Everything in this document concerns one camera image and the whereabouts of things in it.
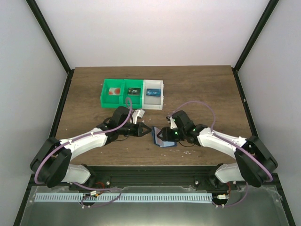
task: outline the white wall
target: white wall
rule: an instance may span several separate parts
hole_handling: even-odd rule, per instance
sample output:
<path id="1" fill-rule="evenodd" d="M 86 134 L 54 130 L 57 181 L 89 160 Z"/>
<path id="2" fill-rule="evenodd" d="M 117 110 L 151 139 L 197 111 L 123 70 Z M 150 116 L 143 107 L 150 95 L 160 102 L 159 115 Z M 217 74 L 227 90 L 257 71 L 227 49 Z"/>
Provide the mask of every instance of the white wall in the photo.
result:
<path id="1" fill-rule="evenodd" d="M 66 72 L 24 0 L 0 7 L 0 219 L 11 226 L 48 137 Z"/>
<path id="2" fill-rule="evenodd" d="M 239 72 L 261 139 L 301 225 L 301 2 L 279 1 Z"/>
<path id="3" fill-rule="evenodd" d="M 268 0 L 37 0 L 70 67 L 232 65 Z"/>

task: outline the black metal frame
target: black metal frame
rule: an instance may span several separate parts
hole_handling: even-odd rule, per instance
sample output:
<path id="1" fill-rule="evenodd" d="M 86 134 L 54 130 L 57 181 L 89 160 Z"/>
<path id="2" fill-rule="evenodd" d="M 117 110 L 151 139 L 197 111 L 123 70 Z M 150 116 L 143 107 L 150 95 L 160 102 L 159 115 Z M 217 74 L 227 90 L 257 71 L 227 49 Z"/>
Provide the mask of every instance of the black metal frame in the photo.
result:
<path id="1" fill-rule="evenodd" d="M 44 31 L 46 37 L 48 38 L 52 48 L 54 49 L 57 57 L 59 58 L 62 66 L 64 67 L 67 73 L 67 79 L 65 82 L 65 86 L 63 89 L 63 93 L 58 105 L 58 109 L 55 114 L 55 119 L 53 122 L 53 126 L 51 128 L 50 137 L 54 137 L 56 135 L 58 125 L 62 116 L 63 107 L 67 98 L 68 90 L 71 84 L 71 80 L 73 77 L 74 69 L 71 70 L 60 47 L 58 46 L 47 22 L 42 15 L 37 3 L 35 0 L 26 0 L 29 7 L 31 8 L 34 16 L 36 17 L 37 21 L 39 22 L 42 30 Z M 255 27 L 248 43 L 246 44 L 241 56 L 239 57 L 236 65 L 233 70 L 234 78 L 238 87 L 238 91 L 246 112 L 246 116 L 249 122 L 249 126 L 253 135 L 258 136 L 254 121 L 252 119 L 252 115 L 241 86 L 238 71 L 243 65 L 245 59 L 247 58 L 249 52 L 251 51 L 254 43 L 256 42 L 257 38 L 259 37 L 262 29 L 264 28 L 268 18 L 272 14 L 274 8 L 276 7 L 279 0 L 270 0 L 268 5 L 266 6 L 257 26 Z M 191 167 L 182 167 L 182 166 L 168 166 L 168 167 L 92 167 L 93 170 L 96 172 L 97 175 L 103 175 L 104 177 L 110 178 L 112 183 L 119 186 L 136 186 L 136 185 L 145 185 L 145 186 L 155 186 L 157 185 L 158 181 L 160 181 L 160 185 L 162 185 L 162 181 L 165 182 L 164 185 L 169 186 L 191 186 L 194 185 L 195 180 L 202 179 L 208 175 L 209 171 L 215 169 L 215 166 L 191 166 Z M 282 196 L 282 205 L 284 207 L 287 219 L 291 226 L 295 225 L 293 220 L 293 216 L 291 214 L 290 208 L 285 198 L 285 194 L 283 192 L 281 183 L 279 181 L 278 175 L 273 174 L 273 182 L 269 183 L 269 185 L 275 185 L 277 187 L 278 193 Z M 29 193 L 32 186 L 37 186 L 34 183 L 33 175 L 29 181 L 29 184 L 26 188 L 25 195 L 20 206 L 19 212 L 17 214 L 16 220 L 14 225 L 18 226 L 21 223 L 21 219 L 23 216 L 23 212 L 25 206 L 27 204 L 27 200 L 29 197 Z M 199 185 L 198 189 L 200 190 L 208 190 L 208 186 L 206 185 Z"/>

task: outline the gray metal surface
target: gray metal surface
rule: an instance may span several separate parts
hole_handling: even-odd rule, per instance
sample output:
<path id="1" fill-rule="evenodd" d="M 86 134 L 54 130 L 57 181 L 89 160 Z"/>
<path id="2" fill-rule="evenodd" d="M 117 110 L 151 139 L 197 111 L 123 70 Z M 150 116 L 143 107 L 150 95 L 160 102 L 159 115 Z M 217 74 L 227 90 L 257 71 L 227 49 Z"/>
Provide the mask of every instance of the gray metal surface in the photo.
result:
<path id="1" fill-rule="evenodd" d="M 229 202 L 236 202 L 242 195 L 243 192 L 231 192 Z M 29 200 L 21 226 L 41 225 L 287 226 L 288 223 L 274 188 L 249 188 L 248 196 L 242 203 L 224 209 L 205 203 L 113 203 L 100 208 L 82 209 L 79 203 L 74 202 Z"/>

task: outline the red item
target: red item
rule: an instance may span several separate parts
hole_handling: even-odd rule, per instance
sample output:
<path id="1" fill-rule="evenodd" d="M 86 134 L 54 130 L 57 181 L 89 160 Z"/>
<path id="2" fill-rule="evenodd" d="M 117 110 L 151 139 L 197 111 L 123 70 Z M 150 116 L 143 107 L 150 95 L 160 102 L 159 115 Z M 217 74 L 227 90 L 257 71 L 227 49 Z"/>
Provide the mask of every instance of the red item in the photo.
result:
<path id="1" fill-rule="evenodd" d="M 115 89 L 114 92 L 115 92 L 116 95 L 120 95 L 120 88 Z"/>

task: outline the card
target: card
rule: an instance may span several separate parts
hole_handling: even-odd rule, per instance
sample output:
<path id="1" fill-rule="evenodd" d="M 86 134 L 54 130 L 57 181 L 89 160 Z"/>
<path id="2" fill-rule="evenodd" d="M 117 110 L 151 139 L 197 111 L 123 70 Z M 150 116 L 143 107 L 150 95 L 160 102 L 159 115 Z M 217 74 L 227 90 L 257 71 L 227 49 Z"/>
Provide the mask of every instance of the card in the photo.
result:
<path id="1" fill-rule="evenodd" d="M 141 88 L 128 88 L 127 94 L 129 96 L 140 96 Z"/>
<path id="2" fill-rule="evenodd" d="M 120 88 L 109 88 L 109 95 L 110 96 L 119 96 L 120 95 Z"/>
<path id="3" fill-rule="evenodd" d="M 160 97 L 161 89 L 146 89 L 146 95 L 151 97 Z"/>

